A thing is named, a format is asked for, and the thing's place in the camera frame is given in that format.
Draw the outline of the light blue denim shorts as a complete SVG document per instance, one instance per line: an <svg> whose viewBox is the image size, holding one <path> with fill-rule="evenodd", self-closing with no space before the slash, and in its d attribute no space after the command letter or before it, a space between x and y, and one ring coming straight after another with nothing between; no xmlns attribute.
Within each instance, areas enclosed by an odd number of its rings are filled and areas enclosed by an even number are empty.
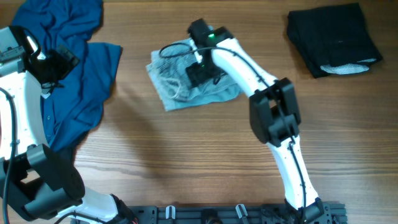
<svg viewBox="0 0 398 224"><path fill-rule="evenodd" d="M146 66L148 75L162 100L166 111L180 110L193 106L201 106L209 103L221 103L235 99L242 93L238 84L222 69L223 75L218 84L207 82L198 87L192 87L185 69L193 63L197 63L191 52L190 39L196 46L198 35L192 30L188 32L189 38L179 40L160 50L151 52L151 63ZM210 62L210 51L199 52L203 57L201 65L216 67Z"/></svg>

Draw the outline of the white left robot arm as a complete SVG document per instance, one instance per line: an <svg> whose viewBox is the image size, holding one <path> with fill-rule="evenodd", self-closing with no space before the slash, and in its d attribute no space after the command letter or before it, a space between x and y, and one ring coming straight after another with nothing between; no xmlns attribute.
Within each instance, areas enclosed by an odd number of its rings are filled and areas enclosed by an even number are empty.
<svg viewBox="0 0 398 224"><path fill-rule="evenodd" d="M26 28L1 30L1 198L2 214L23 219L71 218L75 223L137 223L112 194L85 187L81 175L53 152L45 137L40 101L77 65L66 47L41 51Z"/></svg>

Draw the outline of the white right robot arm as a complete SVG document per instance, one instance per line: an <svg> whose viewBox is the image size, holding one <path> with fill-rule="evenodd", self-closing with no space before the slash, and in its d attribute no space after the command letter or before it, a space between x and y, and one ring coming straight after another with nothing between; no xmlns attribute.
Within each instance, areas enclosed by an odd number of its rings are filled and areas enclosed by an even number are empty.
<svg viewBox="0 0 398 224"><path fill-rule="evenodd" d="M196 61L186 69L192 86L217 84L229 75L249 98L250 126L269 147L282 176L287 211L296 223L310 223L324 214L322 201L310 181L300 148L301 117L294 85L261 68L225 27L211 29L203 19L187 30L189 53Z"/></svg>

